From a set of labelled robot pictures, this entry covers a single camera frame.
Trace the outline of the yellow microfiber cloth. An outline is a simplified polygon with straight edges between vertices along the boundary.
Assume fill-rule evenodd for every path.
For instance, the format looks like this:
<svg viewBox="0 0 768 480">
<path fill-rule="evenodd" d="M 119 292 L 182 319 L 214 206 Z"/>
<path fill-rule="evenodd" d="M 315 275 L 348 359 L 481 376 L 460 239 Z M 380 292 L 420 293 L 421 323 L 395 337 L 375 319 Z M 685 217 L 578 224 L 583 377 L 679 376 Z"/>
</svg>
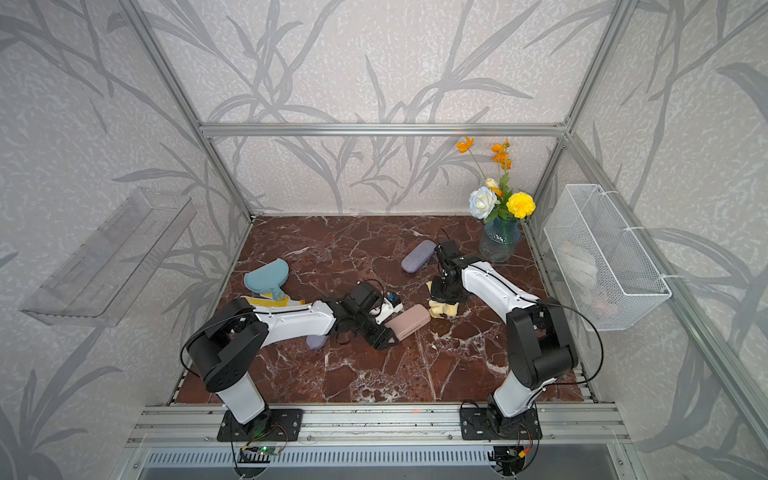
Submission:
<svg viewBox="0 0 768 480">
<path fill-rule="evenodd" d="M 428 301 L 429 314 L 432 318 L 454 318 L 458 314 L 459 303 L 444 303 L 432 298 Z"/>
</svg>

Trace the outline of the pink eyeglass case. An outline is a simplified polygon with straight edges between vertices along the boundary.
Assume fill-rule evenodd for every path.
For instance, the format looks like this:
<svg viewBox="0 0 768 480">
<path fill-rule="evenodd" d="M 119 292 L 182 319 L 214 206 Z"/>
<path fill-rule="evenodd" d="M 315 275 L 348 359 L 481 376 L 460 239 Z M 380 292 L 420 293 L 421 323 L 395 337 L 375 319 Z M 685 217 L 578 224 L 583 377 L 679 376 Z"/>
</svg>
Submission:
<svg viewBox="0 0 768 480">
<path fill-rule="evenodd" d="M 422 305 L 414 305 L 384 323 L 398 341 L 403 341 L 431 320 L 430 312 Z"/>
</svg>

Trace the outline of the blue-grey fabric eyeglass case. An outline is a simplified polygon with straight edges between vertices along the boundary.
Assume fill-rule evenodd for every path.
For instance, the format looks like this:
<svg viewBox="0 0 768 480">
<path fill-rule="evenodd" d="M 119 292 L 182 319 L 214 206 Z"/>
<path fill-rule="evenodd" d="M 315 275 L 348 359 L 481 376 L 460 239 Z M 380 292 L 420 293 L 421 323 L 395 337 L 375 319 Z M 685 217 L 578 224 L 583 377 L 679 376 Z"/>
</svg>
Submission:
<svg viewBox="0 0 768 480">
<path fill-rule="evenodd" d="M 325 335 L 308 335 L 306 337 L 306 346 L 311 351 L 321 350 L 329 340 Z"/>
</svg>

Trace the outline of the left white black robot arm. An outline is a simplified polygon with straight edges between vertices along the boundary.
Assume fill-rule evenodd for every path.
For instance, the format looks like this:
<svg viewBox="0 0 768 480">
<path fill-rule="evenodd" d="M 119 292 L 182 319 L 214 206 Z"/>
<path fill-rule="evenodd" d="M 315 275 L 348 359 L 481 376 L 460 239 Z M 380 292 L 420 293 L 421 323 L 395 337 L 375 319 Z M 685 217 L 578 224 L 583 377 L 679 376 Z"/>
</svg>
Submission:
<svg viewBox="0 0 768 480">
<path fill-rule="evenodd" d="M 262 427 L 271 421 L 271 413 L 249 373 L 261 349 L 300 337 L 340 333 L 358 334 L 376 350 L 391 348 L 399 339 L 373 315 L 383 301 L 383 293 L 368 282 L 340 299 L 301 306 L 261 307 L 238 298 L 193 333 L 181 353 L 237 424 Z"/>
</svg>

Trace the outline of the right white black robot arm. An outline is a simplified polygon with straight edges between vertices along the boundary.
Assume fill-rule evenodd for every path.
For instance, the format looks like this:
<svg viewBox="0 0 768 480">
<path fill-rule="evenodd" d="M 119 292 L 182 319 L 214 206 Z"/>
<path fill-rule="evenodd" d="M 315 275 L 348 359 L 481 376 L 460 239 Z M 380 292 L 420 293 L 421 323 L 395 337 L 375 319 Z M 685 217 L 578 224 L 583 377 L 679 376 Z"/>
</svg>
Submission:
<svg viewBox="0 0 768 480">
<path fill-rule="evenodd" d="M 440 274 L 430 287 L 432 298 L 446 304 L 482 300 L 506 325 L 509 373 L 489 397 L 498 420 L 531 409 L 546 387 L 577 366 L 578 354 L 563 306 L 517 287 L 490 263 L 464 255 L 457 244 L 435 247 Z"/>
</svg>

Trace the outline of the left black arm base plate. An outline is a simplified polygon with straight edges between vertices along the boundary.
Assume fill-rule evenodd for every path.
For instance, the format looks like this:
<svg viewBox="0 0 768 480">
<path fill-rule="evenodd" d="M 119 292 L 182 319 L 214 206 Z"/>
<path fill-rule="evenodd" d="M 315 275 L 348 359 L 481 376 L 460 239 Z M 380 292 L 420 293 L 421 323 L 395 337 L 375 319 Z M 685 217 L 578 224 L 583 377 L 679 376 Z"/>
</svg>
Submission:
<svg viewBox="0 0 768 480">
<path fill-rule="evenodd" d="M 246 441 L 295 442 L 298 439 L 304 411 L 293 408 L 266 408 L 247 423 L 239 423 L 226 410 L 218 434 L 218 442 Z"/>
</svg>

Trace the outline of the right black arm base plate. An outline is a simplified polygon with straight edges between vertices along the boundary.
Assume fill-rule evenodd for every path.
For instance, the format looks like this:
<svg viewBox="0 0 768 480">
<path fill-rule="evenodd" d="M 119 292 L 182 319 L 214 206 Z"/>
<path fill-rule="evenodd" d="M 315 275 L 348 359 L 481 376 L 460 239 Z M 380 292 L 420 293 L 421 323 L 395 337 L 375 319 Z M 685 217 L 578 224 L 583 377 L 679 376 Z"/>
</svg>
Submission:
<svg viewBox="0 0 768 480">
<path fill-rule="evenodd" d="M 494 405 L 478 406 L 474 401 L 459 407 L 463 440 L 529 440 L 542 438 L 536 405 L 512 417 L 505 417 Z"/>
</svg>

